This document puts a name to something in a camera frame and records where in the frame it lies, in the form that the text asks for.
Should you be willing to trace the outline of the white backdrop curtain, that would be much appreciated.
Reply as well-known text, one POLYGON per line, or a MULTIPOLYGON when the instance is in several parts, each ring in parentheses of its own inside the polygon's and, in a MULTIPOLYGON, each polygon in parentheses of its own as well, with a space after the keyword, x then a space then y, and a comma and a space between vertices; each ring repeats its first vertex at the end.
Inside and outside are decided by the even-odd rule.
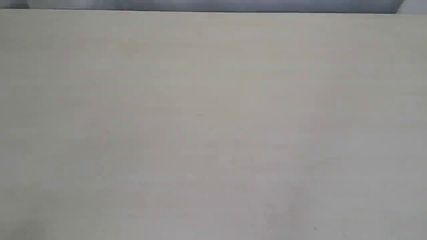
POLYGON ((2 9, 426 14, 425 0, 2 0, 2 9))

